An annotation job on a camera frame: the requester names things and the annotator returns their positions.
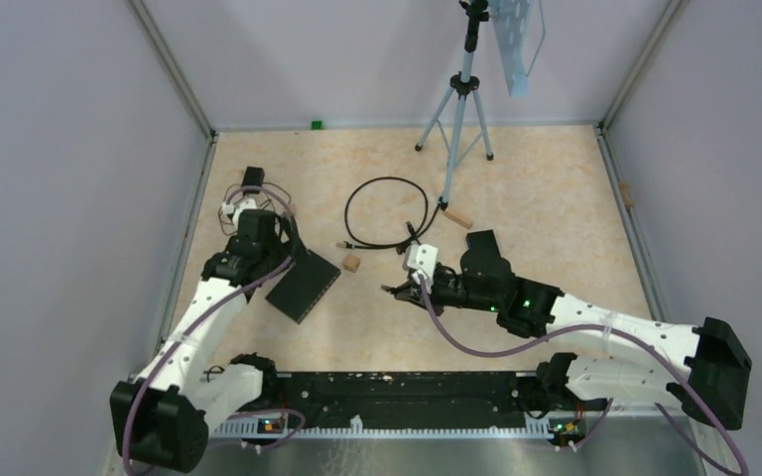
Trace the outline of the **black power adapter with cord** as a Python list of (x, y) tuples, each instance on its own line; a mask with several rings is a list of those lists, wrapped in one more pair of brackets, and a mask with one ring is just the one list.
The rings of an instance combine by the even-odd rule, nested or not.
[(221, 233), (225, 236), (231, 236), (237, 231), (239, 222), (239, 212), (246, 209), (260, 209), (279, 212), (276, 201), (271, 195), (264, 194), (258, 198), (260, 190), (240, 191), (244, 186), (258, 186), (261, 188), (275, 190), (283, 195), (283, 200), (287, 204), (287, 210), (291, 213), (296, 212), (292, 196), (280, 185), (265, 180), (265, 171), (258, 167), (248, 167), (243, 175), (241, 183), (231, 184), (225, 191), (217, 209), (217, 219)]

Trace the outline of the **black network switch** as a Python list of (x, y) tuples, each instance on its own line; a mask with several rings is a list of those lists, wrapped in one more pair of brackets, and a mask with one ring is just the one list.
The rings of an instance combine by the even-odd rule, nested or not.
[(309, 250), (266, 295), (266, 301), (301, 324), (340, 275), (338, 266)]

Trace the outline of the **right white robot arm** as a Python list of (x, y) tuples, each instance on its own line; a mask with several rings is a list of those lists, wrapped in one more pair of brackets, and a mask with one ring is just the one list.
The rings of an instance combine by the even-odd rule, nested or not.
[(490, 312), (528, 343), (569, 347), (539, 365), (545, 401), (556, 409), (614, 399), (677, 406), (704, 424), (743, 426), (752, 360), (732, 326), (652, 321), (595, 305), (562, 289), (516, 275), (492, 231), (473, 232), (455, 270), (437, 247), (398, 246), (407, 280), (384, 292), (438, 319), (448, 307)]

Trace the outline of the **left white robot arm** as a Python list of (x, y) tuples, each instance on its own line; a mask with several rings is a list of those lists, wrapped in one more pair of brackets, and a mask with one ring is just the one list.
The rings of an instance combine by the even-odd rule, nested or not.
[(277, 401), (276, 380), (249, 364), (231, 364), (211, 383), (201, 379), (255, 291), (308, 253), (291, 211), (253, 207), (234, 217), (234, 234), (205, 261), (187, 310), (157, 355), (110, 393), (115, 447), (127, 475), (135, 474), (135, 463), (188, 473), (236, 410), (247, 403), (266, 410)]

